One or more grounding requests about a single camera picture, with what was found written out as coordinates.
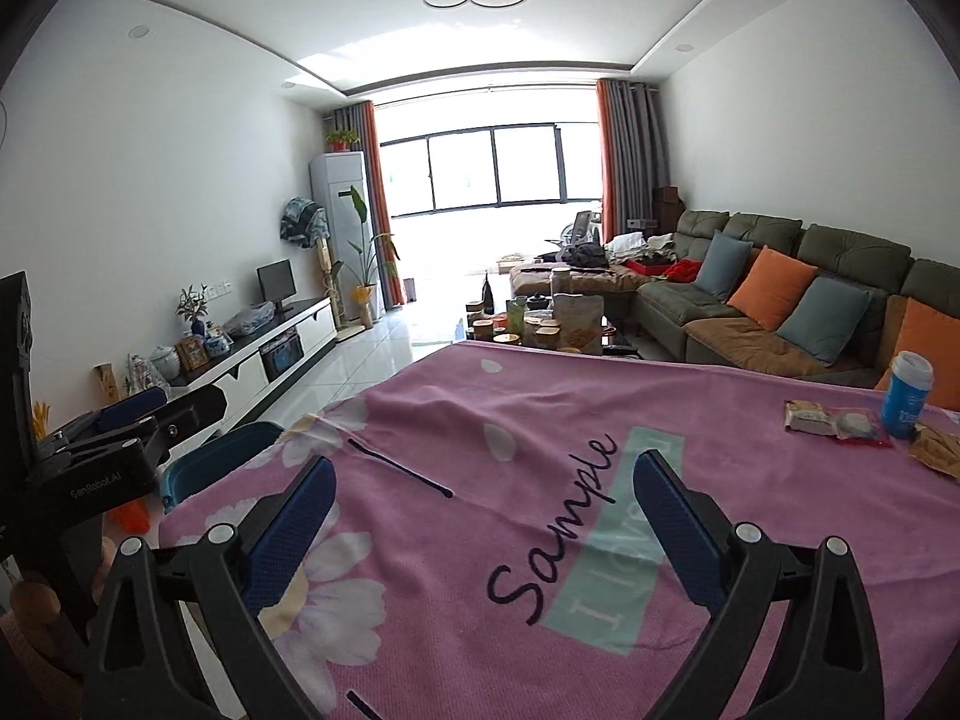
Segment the left hand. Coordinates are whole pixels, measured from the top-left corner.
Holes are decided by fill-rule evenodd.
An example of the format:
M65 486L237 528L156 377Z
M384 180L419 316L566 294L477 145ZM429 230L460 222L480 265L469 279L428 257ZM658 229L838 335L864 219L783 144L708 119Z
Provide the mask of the left hand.
M2 717L80 718L89 644L57 592L18 562L2 614Z

